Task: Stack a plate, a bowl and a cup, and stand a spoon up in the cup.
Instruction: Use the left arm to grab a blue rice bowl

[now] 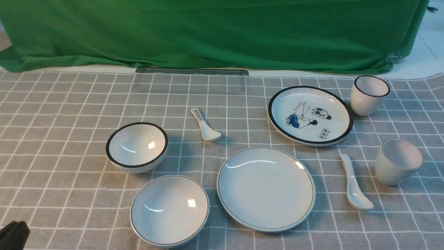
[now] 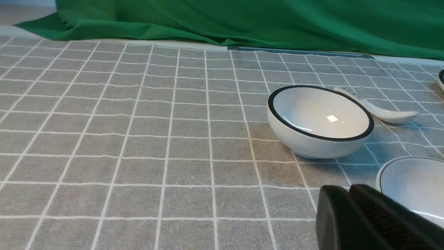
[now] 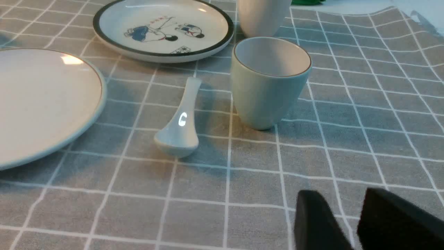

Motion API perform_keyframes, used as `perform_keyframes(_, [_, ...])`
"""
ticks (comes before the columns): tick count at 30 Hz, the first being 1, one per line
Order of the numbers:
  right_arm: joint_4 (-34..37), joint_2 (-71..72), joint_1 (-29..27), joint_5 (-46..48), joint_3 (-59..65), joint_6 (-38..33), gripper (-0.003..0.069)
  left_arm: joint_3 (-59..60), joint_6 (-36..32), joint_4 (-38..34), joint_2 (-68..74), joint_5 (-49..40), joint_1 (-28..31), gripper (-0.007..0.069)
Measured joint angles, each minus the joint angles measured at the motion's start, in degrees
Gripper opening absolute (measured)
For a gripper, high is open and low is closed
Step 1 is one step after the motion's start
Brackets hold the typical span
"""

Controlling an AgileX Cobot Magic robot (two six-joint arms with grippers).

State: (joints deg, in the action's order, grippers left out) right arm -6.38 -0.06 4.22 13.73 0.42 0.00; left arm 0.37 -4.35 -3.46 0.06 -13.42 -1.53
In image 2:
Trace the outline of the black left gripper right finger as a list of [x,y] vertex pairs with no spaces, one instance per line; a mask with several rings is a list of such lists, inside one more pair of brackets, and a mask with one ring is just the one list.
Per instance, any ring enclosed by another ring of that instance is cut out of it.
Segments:
[[349,188],[357,203],[375,230],[395,250],[442,250],[443,229],[410,211],[380,191],[365,185]]

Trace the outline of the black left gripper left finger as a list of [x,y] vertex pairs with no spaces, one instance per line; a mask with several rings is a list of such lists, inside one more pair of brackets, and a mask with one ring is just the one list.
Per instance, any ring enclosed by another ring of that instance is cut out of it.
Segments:
[[391,250],[346,189],[324,185],[316,214],[316,237],[320,250]]

